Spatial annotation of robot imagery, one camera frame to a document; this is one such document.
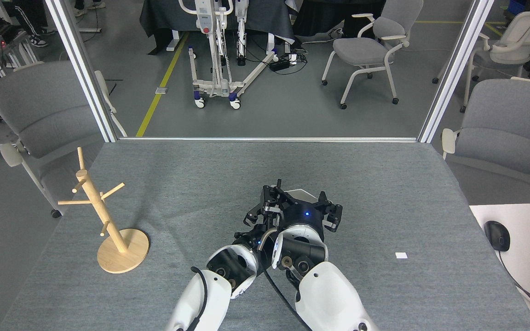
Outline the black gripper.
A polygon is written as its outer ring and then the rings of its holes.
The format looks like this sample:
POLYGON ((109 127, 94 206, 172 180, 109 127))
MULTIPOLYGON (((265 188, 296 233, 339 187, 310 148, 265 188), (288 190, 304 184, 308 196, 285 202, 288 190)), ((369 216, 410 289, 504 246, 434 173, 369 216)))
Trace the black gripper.
POLYGON ((321 191, 315 205, 309 202, 298 202, 289 193, 281 189, 281 179, 275 186, 263 186, 261 194, 260 214, 269 212, 281 213, 279 226, 281 229, 289 228, 296 224, 305 224, 315 230, 337 231, 341 221, 342 205, 335 205, 328 200, 326 193, 321 191))
POLYGON ((246 226, 251 226, 256 224, 259 216, 263 216, 263 223, 257 224, 261 230, 250 230, 246 232, 236 231, 234 233, 234 244, 244 245, 249 250, 252 250, 252 255, 256 257, 259 257, 259 253, 257 253, 259 242, 262 241, 262 237, 268 229, 268 214, 266 211, 263 211, 263 206, 255 206, 244 218, 244 224, 246 224, 246 226))

